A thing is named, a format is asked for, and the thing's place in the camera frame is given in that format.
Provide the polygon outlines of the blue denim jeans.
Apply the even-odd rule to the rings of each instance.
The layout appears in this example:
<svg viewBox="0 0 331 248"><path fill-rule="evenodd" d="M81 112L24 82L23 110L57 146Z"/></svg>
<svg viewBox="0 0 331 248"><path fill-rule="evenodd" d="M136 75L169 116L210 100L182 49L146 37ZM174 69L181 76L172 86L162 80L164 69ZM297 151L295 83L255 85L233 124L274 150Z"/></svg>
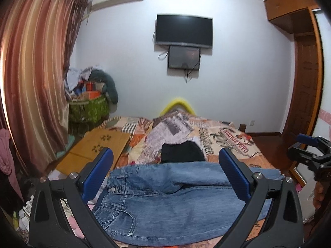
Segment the blue denim jeans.
<svg viewBox="0 0 331 248"><path fill-rule="evenodd" d="M221 166L200 161L115 169L92 212L114 240L164 247L224 235L244 205Z"/></svg>

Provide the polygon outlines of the pink hanging cloth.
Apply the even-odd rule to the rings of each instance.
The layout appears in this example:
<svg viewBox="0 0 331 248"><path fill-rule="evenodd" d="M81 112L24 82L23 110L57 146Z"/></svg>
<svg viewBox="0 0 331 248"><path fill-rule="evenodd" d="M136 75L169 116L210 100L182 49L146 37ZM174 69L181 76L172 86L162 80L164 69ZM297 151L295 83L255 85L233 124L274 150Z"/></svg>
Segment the pink hanging cloth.
<svg viewBox="0 0 331 248"><path fill-rule="evenodd" d="M1 171L8 176L8 180L19 198L24 200L16 177L15 163L10 150L10 138L10 132L2 128L0 132Z"/></svg>

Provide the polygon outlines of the bamboo lap desk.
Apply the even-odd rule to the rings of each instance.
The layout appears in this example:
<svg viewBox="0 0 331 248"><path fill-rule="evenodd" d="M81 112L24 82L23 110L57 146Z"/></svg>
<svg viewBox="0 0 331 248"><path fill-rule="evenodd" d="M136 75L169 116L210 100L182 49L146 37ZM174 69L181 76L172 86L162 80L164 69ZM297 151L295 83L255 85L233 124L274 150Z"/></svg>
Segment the bamboo lap desk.
<svg viewBox="0 0 331 248"><path fill-rule="evenodd" d="M109 148L113 152L113 163L110 168L113 170L130 137L131 134L129 133L95 128L86 133L70 149L56 169L65 175L69 175L71 172L80 172L87 163L92 162L99 155L103 148Z"/></svg>

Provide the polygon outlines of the green storage basket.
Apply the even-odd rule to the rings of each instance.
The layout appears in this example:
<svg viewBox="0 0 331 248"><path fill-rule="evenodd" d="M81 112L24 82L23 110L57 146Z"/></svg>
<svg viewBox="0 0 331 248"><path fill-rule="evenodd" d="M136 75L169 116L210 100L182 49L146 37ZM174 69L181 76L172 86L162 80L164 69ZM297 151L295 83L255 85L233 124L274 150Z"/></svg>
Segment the green storage basket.
<svg viewBox="0 0 331 248"><path fill-rule="evenodd" d="M108 100L100 95L91 100L69 102L69 121L75 123L96 123L109 115Z"/></svg>

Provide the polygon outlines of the black folded garment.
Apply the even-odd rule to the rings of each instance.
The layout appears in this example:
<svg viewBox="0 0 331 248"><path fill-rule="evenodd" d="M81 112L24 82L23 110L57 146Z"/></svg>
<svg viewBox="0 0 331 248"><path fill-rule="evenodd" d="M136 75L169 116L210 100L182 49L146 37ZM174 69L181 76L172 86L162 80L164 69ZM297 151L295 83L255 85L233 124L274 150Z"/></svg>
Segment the black folded garment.
<svg viewBox="0 0 331 248"><path fill-rule="evenodd" d="M185 163L205 161L200 147L192 141L181 144L164 144L161 149L161 163Z"/></svg>

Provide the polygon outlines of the newspaper print bedspread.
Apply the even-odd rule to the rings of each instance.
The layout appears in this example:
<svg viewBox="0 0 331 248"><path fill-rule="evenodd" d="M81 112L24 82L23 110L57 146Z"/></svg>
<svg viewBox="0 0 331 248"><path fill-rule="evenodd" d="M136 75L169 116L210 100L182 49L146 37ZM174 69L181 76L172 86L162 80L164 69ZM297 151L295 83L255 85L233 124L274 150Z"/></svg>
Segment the newspaper print bedspread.
<svg viewBox="0 0 331 248"><path fill-rule="evenodd" d="M207 162L218 162L219 151L229 148L248 166L273 168L252 137L236 129L232 123L196 117L182 110L173 110L153 120L112 117L102 122L100 128L130 134L117 167L160 163L162 145L191 141L198 145Z"/></svg>

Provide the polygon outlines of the wooden wardrobe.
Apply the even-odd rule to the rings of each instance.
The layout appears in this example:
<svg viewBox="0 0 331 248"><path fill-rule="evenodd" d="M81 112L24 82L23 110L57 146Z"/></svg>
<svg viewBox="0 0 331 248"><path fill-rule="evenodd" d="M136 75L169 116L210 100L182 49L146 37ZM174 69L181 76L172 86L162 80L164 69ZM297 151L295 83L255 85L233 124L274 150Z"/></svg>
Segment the wooden wardrobe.
<svg viewBox="0 0 331 248"><path fill-rule="evenodd" d="M287 146L300 133L310 135L318 116L323 83L323 52L313 10L315 0L265 0L268 20L293 35L295 74L288 116L282 133Z"/></svg>

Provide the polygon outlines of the yellow chair back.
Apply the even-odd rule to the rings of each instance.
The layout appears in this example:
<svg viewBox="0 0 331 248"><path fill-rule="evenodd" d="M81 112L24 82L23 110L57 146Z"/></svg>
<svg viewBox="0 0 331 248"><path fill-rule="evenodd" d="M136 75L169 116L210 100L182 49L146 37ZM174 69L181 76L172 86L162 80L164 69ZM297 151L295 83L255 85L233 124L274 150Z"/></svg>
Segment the yellow chair back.
<svg viewBox="0 0 331 248"><path fill-rule="evenodd" d="M159 114L160 116L170 113L174 109L184 110L186 113L191 115L196 115L194 109L191 105L183 98L176 97L172 101L170 101L165 108Z"/></svg>

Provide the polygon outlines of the striped red curtain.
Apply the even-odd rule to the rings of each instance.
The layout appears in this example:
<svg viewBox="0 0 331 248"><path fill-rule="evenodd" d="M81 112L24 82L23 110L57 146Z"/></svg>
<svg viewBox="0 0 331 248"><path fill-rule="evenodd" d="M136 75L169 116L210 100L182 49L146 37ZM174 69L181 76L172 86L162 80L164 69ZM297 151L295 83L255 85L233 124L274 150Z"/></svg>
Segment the striped red curtain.
<svg viewBox="0 0 331 248"><path fill-rule="evenodd" d="M36 175L68 143L65 75L88 0L1 2L1 99L22 166Z"/></svg>

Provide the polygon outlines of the small wall monitor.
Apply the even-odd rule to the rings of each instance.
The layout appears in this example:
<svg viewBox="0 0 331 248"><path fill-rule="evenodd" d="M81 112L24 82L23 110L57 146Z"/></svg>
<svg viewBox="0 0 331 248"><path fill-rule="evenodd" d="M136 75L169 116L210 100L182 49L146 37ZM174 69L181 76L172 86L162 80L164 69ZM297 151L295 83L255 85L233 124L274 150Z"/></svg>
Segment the small wall monitor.
<svg viewBox="0 0 331 248"><path fill-rule="evenodd" d="M182 70L199 70L200 48L170 46L168 50L168 68Z"/></svg>

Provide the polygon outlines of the black wall television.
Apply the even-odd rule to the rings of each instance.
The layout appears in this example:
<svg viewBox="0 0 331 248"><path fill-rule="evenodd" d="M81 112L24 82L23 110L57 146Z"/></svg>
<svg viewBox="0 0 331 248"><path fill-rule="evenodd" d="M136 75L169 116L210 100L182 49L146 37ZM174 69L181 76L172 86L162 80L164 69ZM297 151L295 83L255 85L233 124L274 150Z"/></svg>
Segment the black wall television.
<svg viewBox="0 0 331 248"><path fill-rule="evenodd" d="M155 44L211 49L213 20L188 15L157 15Z"/></svg>

